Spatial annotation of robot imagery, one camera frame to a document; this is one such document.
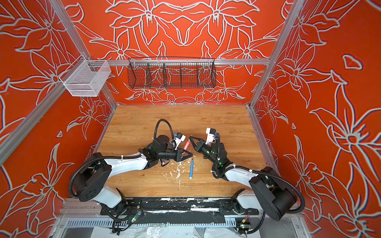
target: clear plastic bag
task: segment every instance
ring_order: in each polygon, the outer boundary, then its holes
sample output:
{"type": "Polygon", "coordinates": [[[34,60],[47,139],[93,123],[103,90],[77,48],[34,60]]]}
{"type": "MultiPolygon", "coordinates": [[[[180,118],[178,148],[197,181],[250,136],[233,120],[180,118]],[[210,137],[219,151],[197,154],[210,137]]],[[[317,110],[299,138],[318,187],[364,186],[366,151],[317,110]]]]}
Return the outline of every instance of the clear plastic bag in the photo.
{"type": "Polygon", "coordinates": [[[156,226],[150,226],[147,228],[147,238],[159,238],[164,230],[165,230],[165,224],[160,224],[156,226]]]}

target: black wire basket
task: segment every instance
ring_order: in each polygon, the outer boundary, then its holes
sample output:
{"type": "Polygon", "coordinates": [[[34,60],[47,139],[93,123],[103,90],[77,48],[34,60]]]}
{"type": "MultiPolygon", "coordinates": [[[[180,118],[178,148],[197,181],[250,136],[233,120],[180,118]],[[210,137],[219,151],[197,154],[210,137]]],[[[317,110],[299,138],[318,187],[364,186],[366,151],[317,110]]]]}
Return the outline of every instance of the black wire basket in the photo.
{"type": "Polygon", "coordinates": [[[129,58],[128,85],[131,88],[214,88],[214,59],[165,57],[129,58]]]}

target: blue marker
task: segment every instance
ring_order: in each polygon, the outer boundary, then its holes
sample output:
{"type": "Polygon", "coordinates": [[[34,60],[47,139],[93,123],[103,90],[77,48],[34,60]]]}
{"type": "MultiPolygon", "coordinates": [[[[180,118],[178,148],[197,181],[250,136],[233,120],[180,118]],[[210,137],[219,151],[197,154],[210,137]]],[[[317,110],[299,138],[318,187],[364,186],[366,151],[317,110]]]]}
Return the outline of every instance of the blue marker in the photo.
{"type": "Polygon", "coordinates": [[[192,162],[190,163],[190,174],[189,174],[189,178],[191,179],[193,176],[193,159],[192,159],[192,162]]]}

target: wooden tabletop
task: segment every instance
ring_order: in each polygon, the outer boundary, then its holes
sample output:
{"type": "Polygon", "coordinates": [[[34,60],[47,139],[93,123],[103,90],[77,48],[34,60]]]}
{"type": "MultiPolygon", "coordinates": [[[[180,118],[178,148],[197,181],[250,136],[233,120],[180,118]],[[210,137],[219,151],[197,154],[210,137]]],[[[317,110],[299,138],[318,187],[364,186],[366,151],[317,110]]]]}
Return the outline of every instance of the wooden tabletop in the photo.
{"type": "MultiPolygon", "coordinates": [[[[206,140],[206,128],[220,133],[227,157],[237,165],[251,169],[263,169],[264,162],[247,109],[243,105],[152,105],[118,106],[107,128],[98,152],[102,155],[130,155],[152,142],[156,123],[166,119],[173,132],[187,138],[180,144],[183,148],[190,135],[206,140]]],[[[157,136],[170,137],[166,123],[161,123],[157,136]]],[[[130,171],[108,179],[107,183],[120,189],[126,197],[137,196],[232,196],[246,186],[215,179],[210,173],[212,162],[205,160],[192,145],[187,149],[193,153],[193,178],[189,178],[191,160],[171,162],[161,167],[160,163],[142,171],[130,171]]]]}

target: orange floral wallpaper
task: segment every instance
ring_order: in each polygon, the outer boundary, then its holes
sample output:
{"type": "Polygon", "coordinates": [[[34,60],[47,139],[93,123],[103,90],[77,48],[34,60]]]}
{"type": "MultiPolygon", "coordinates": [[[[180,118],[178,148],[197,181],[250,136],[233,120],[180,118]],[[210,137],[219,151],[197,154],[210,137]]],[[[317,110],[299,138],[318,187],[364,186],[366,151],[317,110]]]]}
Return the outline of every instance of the orange floral wallpaper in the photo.
{"type": "Polygon", "coordinates": [[[379,22],[379,1],[306,1],[255,105],[313,237],[381,236],[379,22]]]}
{"type": "Polygon", "coordinates": [[[0,143],[79,56],[47,1],[0,3],[0,143]]]}
{"type": "MultiPolygon", "coordinates": [[[[188,56],[267,58],[291,0],[63,0],[93,59],[188,56]]],[[[214,89],[132,89],[125,67],[107,85],[120,104],[243,104],[264,65],[217,67],[214,89]]]]}
{"type": "Polygon", "coordinates": [[[94,152],[111,111],[102,92],[67,91],[48,110],[1,166],[0,237],[48,237],[69,177],[94,152]]]}
{"type": "MultiPolygon", "coordinates": [[[[0,143],[79,56],[45,0],[0,2],[0,143]]],[[[0,237],[47,237],[70,174],[92,154],[112,109],[64,92],[0,167],[0,237]]]]}

